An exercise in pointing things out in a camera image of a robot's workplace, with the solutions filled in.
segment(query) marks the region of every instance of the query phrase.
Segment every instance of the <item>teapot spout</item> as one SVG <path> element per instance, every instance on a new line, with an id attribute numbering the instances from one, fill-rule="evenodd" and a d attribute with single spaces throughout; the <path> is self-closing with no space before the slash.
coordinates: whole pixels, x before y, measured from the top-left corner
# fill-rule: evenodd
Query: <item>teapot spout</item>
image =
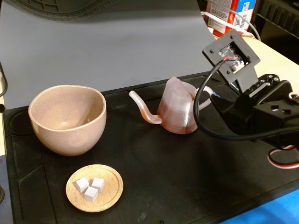
<path id="1" fill-rule="evenodd" d="M 162 118 L 160 115 L 153 115 L 150 113 L 148 107 L 146 106 L 145 102 L 138 96 L 135 91 L 131 91 L 129 93 L 130 97 L 135 101 L 139 110 L 141 112 L 142 117 L 149 123 L 159 125 L 162 123 Z"/>

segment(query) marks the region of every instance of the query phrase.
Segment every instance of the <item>bowl rim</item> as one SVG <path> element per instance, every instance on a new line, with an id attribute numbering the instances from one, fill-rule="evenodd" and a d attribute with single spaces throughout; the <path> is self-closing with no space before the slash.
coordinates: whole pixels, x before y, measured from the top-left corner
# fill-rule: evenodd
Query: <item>bowl rim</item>
<path id="1" fill-rule="evenodd" d="M 44 125 L 42 125 L 41 123 L 37 122 L 37 120 L 34 118 L 34 116 L 32 115 L 32 112 L 31 112 L 31 109 L 32 109 L 34 103 L 45 92 L 47 92 L 49 90 L 52 90 L 52 89 L 59 88 L 59 87 L 83 88 L 83 89 L 90 89 L 90 90 L 96 92 L 97 94 L 99 94 L 101 96 L 101 98 L 103 100 L 103 109 L 102 109 L 101 114 L 99 116 L 97 116 L 95 119 L 93 119 L 92 121 L 90 121 L 90 122 L 88 122 L 88 123 L 86 123 L 84 125 L 80 125 L 78 127 L 73 127 L 73 128 L 68 128 L 68 129 L 62 129 L 62 130 L 48 128 L 48 127 L 45 127 Z M 90 125 L 91 123 L 94 123 L 94 122 L 98 121 L 99 119 L 101 119 L 101 117 L 103 117 L 103 115 L 104 115 L 105 112 L 106 112 L 106 100 L 105 100 L 105 97 L 103 96 L 103 94 L 100 91 L 98 91 L 97 89 L 94 89 L 94 88 L 88 87 L 88 86 L 82 86 L 82 85 L 56 85 L 56 86 L 52 86 L 52 87 L 50 87 L 48 89 L 43 90 L 36 97 L 34 97 L 34 99 L 31 101 L 31 103 L 29 105 L 29 108 L 28 108 L 28 113 L 29 113 L 29 117 L 30 117 L 31 121 L 33 121 L 34 123 L 36 123 L 38 126 L 44 128 L 46 130 L 53 131 L 53 132 L 68 132 L 68 131 L 74 131 L 74 130 L 81 129 L 81 128 L 86 127 L 86 126 Z"/>

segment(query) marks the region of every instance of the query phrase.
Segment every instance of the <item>translucent teapot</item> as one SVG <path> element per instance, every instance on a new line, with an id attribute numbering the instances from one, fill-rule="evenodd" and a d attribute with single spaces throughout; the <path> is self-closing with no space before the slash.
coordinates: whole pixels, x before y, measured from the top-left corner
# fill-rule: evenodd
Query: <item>translucent teapot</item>
<path id="1" fill-rule="evenodd" d="M 210 95 L 213 90 L 205 87 Z M 137 103 L 142 117 L 149 123 L 160 124 L 166 130 L 176 134 L 188 134 L 197 129 L 193 115 L 193 103 L 197 89 L 172 77 L 166 83 L 163 96 L 158 107 L 157 115 L 150 113 L 145 102 L 134 91 L 129 93 L 130 97 Z M 199 106 L 203 109 L 211 103 L 208 99 Z"/>

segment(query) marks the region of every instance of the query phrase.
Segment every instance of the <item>black mat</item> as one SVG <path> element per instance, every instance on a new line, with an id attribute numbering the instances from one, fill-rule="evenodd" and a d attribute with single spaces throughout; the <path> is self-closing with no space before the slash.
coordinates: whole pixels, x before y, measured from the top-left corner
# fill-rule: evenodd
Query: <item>black mat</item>
<path id="1" fill-rule="evenodd" d="M 184 80 L 199 87 L 203 77 Z M 8 173 L 17 224 L 202 224 L 219 222 L 295 190 L 298 170 L 268 163 L 272 146 L 229 142 L 197 130 L 176 135 L 143 120 L 128 92 L 134 89 L 157 110 L 165 82 L 105 92 L 107 124 L 95 147 L 64 157 L 46 149 L 33 134 L 27 107 L 4 113 Z M 235 98 L 222 81 L 209 84 L 221 97 Z M 211 129 L 229 133 L 212 105 L 201 112 Z M 86 213 L 65 194 L 79 168 L 105 164 L 123 178 L 124 191 L 110 209 Z"/>
<path id="2" fill-rule="evenodd" d="M 117 0 L 6 0 L 30 15 L 52 21 L 80 21 L 115 4 Z"/>

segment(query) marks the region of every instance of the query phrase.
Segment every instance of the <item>sugar cube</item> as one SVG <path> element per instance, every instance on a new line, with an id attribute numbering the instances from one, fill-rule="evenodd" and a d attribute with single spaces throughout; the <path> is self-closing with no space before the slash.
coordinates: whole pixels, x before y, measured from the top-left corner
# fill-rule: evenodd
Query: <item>sugar cube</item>
<path id="1" fill-rule="evenodd" d="M 76 187 L 80 193 L 84 192 L 89 187 L 89 182 L 85 177 L 76 181 Z"/>
<path id="2" fill-rule="evenodd" d="M 88 187 L 86 192 L 84 193 L 84 198 L 90 202 L 94 202 L 98 194 L 98 189 Z"/>
<path id="3" fill-rule="evenodd" d="M 99 192 L 102 192 L 104 187 L 104 180 L 100 178 L 94 178 L 92 187 L 98 189 Z"/>

